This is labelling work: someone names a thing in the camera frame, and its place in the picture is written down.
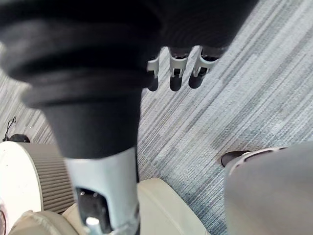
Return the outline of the right robot hand black cloth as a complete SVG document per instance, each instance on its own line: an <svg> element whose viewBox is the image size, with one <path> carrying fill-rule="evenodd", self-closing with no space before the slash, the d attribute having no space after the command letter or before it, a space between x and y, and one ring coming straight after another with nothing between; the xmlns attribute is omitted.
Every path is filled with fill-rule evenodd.
<svg viewBox="0 0 313 235"><path fill-rule="evenodd" d="M83 226L91 235L140 233L137 136L144 88L158 87L170 52L178 91L193 47L198 88L228 50L255 0L3 0L3 71L28 83L65 158Z"/></svg>

